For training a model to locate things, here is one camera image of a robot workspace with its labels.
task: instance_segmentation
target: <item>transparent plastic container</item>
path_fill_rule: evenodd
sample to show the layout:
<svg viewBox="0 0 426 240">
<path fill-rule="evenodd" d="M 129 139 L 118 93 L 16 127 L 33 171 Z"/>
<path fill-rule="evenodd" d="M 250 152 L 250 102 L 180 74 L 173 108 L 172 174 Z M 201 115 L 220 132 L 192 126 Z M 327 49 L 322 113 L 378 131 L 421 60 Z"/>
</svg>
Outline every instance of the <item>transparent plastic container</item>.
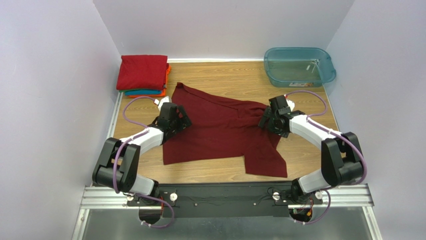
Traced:
<svg viewBox="0 0 426 240">
<path fill-rule="evenodd" d="M 320 87 L 336 77 L 332 58 L 316 47 L 271 48 L 263 63 L 270 83 L 279 88 Z"/>
</svg>

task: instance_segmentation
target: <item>maroon cloth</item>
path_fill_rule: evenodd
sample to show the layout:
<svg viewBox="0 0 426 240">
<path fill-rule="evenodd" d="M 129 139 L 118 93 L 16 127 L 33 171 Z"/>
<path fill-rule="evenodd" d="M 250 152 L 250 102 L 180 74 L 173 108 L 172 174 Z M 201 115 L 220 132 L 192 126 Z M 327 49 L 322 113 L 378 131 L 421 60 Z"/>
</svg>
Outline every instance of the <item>maroon cloth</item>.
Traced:
<svg viewBox="0 0 426 240">
<path fill-rule="evenodd" d="M 244 155 L 245 172 L 287 177 L 276 148 L 280 136 L 258 127 L 266 105 L 214 96 L 177 83 L 172 102 L 183 105 L 192 126 L 163 146 L 165 165 Z"/>
<path fill-rule="evenodd" d="M 166 84 L 167 56 L 125 55 L 121 56 L 117 90 L 164 89 Z"/>
</svg>

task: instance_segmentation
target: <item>white label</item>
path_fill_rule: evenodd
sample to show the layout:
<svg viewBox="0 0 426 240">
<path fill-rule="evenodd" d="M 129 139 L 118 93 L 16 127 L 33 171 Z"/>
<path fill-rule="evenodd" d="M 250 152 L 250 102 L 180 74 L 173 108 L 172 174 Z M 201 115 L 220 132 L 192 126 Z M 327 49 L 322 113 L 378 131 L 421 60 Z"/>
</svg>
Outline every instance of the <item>white label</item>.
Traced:
<svg viewBox="0 0 426 240">
<path fill-rule="evenodd" d="M 313 82 L 292 82 L 292 83 L 290 83 L 289 86 L 290 87 L 300 87 L 300 88 L 312 87 L 312 86 L 314 86 L 314 83 Z"/>
</svg>

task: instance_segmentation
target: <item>wooden table surface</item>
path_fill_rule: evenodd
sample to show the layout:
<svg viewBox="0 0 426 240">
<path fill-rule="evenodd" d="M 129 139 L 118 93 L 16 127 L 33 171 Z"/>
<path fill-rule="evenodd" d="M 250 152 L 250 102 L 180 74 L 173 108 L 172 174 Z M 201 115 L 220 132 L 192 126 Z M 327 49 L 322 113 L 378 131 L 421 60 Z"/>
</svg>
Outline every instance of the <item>wooden table surface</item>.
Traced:
<svg viewBox="0 0 426 240">
<path fill-rule="evenodd" d="M 172 96 L 176 83 L 206 93 L 238 100 L 250 100 L 268 104 L 268 99 L 306 88 L 278 88 L 271 85 L 265 74 L 262 62 L 197 62 L 171 63 L 167 84 L 167 95 Z M 328 99 L 323 87 L 309 88 Z M 289 96 L 295 102 L 295 110 L 306 114 L 320 113 L 323 104 L 315 96 L 297 93 Z M 123 96 L 117 118 L 114 137 L 124 138 L 142 131 L 143 127 L 124 120 L 121 112 L 132 100 Z M 126 116 L 134 121 L 150 124 L 159 111 L 150 100 L 135 101 L 126 111 Z M 329 111 L 313 119 L 326 127 L 337 129 L 333 113 Z M 302 137 L 290 134 L 281 138 L 278 152 L 287 163 L 288 178 L 246 174 L 244 157 L 206 159 L 191 162 L 163 165 L 162 146 L 155 147 L 139 159 L 138 173 L 163 184 L 171 183 L 223 183 L 293 180 L 309 174 L 321 166 L 320 150 Z"/>
</svg>

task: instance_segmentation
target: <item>dark red shirt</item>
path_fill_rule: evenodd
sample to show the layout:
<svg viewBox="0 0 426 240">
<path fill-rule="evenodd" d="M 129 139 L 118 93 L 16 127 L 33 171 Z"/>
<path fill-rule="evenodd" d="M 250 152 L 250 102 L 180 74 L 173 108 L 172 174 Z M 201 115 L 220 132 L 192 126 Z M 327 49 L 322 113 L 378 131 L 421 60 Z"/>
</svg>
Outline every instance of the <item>dark red shirt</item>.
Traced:
<svg viewBox="0 0 426 240">
<path fill-rule="evenodd" d="M 276 150 L 281 137 L 258 126 L 265 104 L 214 96 L 180 82 L 171 99 L 183 105 L 192 126 L 164 144 L 165 165 L 244 156 L 248 174 L 287 177 Z"/>
</svg>

